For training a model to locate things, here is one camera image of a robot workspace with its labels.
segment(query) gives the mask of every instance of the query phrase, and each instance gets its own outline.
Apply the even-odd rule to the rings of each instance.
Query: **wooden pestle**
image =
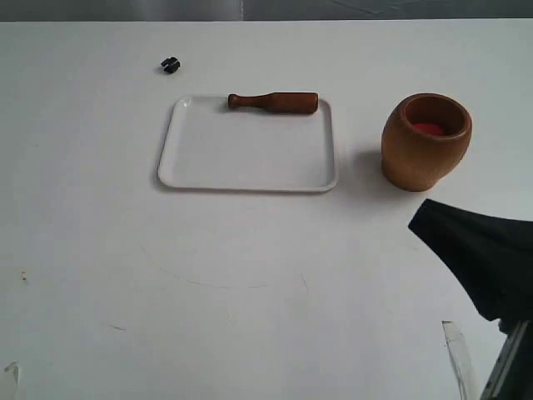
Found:
[[[313,114],[318,109],[318,94],[312,92],[275,92],[262,96],[227,97],[229,108],[255,107],[271,113]]]

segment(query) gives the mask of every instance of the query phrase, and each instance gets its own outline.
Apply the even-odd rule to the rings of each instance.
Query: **small black object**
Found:
[[[177,61],[177,58],[170,57],[161,63],[163,71],[166,73],[174,73],[181,66],[180,62]]]
[[[482,317],[533,319],[533,222],[425,200],[409,229],[453,272]]]

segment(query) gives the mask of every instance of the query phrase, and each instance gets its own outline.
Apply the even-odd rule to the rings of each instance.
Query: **red object inside mortar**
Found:
[[[444,129],[442,129],[436,123],[419,122],[419,123],[414,123],[413,127],[416,130],[418,130],[418,131],[421,131],[423,133],[427,133],[428,135],[446,136],[446,133],[444,132]]]

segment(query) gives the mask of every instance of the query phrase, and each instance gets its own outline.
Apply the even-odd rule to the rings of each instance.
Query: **wooden bowl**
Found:
[[[438,132],[425,129],[428,126]],[[463,158],[471,134],[470,114],[455,100],[433,93],[409,96],[392,111],[383,129],[383,173],[405,190],[432,188]]]

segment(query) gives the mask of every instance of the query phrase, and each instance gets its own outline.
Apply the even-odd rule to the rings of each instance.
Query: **white surface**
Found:
[[[1,24],[0,362],[28,399],[449,400],[451,320],[484,383],[505,337],[407,223],[428,196],[533,220],[531,38],[525,20]],[[158,183],[178,98],[280,90],[331,102],[333,190]],[[474,123],[427,193],[379,171],[417,92]]]
[[[337,173],[331,109],[312,115],[230,110],[226,96],[186,96],[173,111],[158,168],[173,188],[325,192]]]

